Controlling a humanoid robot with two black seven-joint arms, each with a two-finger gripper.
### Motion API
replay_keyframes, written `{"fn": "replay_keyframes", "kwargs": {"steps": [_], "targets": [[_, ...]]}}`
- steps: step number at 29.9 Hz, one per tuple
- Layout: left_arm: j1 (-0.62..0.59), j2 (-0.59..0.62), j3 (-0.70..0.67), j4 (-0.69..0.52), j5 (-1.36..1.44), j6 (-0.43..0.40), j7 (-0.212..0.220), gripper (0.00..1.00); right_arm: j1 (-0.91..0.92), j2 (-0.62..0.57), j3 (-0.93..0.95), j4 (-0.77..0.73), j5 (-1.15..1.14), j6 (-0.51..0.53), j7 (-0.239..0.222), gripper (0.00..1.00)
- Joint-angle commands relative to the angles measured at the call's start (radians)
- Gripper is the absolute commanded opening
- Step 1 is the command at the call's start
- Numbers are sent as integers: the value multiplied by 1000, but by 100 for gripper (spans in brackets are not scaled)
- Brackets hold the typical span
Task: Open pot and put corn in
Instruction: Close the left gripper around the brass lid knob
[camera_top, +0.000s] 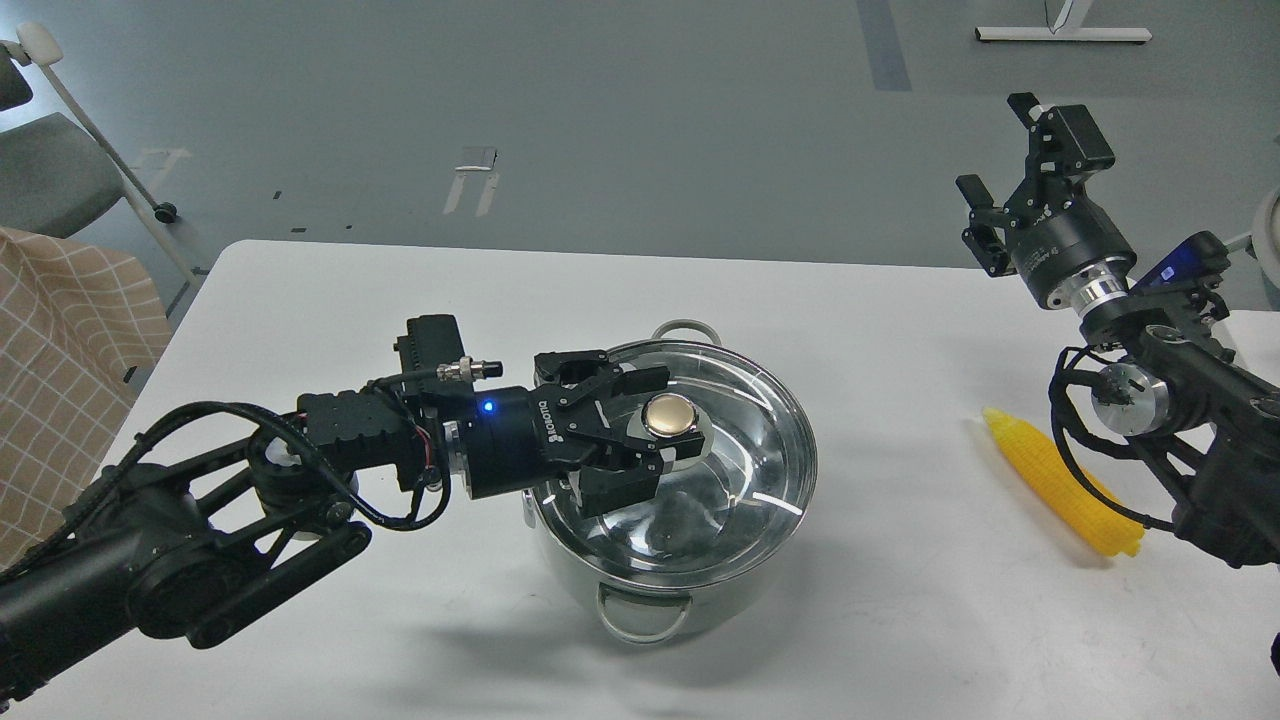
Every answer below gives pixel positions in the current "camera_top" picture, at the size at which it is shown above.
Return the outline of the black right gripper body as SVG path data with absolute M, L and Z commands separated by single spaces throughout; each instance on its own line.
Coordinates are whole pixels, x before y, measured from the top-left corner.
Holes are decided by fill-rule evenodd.
M 1110 215 L 1088 197 L 1006 231 L 1005 246 L 1036 304 L 1044 310 L 1055 307 L 1051 295 L 1060 284 L 1083 268 L 1117 259 L 1128 272 L 1137 261 Z

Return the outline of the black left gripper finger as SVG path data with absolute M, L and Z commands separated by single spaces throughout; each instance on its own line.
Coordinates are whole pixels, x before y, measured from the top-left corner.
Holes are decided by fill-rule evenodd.
M 666 365 L 637 366 L 600 348 L 538 354 L 532 366 L 534 430 L 622 430 L 671 378 Z
M 568 471 L 566 482 L 579 516 L 599 518 L 654 500 L 660 477 L 677 456 L 676 447 L 627 450 L 621 454 L 626 460 L 621 468 L 586 465 Z

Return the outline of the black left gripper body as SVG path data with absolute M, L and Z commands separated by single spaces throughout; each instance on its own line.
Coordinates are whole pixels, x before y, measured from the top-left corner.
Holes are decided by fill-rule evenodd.
M 457 442 L 471 500 L 513 493 L 582 466 L 589 443 L 570 432 L 563 386 L 520 386 L 444 398 L 444 420 L 457 425 Z

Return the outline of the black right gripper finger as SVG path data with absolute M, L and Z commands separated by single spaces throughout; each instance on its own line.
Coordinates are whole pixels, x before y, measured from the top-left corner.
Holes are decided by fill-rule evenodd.
M 1085 182 L 1114 167 L 1115 152 L 1087 106 L 1050 106 L 1030 92 L 1010 94 L 1007 105 L 1028 137 L 1024 178 L 1007 201 L 1012 214 L 1073 208 L 1085 197 Z
M 979 176 L 959 176 L 955 184 L 968 205 L 968 227 L 963 242 L 989 277 L 1018 274 L 1014 249 L 1019 236 L 1018 218 L 997 206 Z

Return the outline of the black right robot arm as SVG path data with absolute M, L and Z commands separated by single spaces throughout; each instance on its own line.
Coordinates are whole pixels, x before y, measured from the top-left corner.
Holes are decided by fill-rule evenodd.
M 1007 104 L 1027 131 L 1024 177 L 996 201 L 974 174 L 956 186 L 963 241 L 988 275 L 1018 275 L 1044 310 L 1071 309 L 1084 345 L 1065 348 L 1050 382 L 1053 442 L 1094 497 L 1068 439 L 1143 462 L 1172 498 L 1170 519 L 1103 505 L 1165 530 L 1230 568 L 1274 565 L 1279 551 L 1277 388 L 1236 364 L 1212 334 L 1225 243 L 1208 231 L 1178 245 L 1138 282 L 1137 256 L 1085 182 L 1115 163 L 1085 106 Z

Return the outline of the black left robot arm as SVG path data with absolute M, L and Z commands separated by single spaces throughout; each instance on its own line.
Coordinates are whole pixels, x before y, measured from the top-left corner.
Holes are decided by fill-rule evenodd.
M 31 697 L 125 633 L 212 648 L 362 553 L 471 498 L 564 486 L 586 518 L 657 496 L 707 445 L 696 414 L 649 423 L 669 369 L 605 350 L 540 354 L 538 384 L 479 392 L 498 361 L 457 320 L 412 318 L 401 370 L 362 388 L 174 409 L 3 573 L 3 703 Z

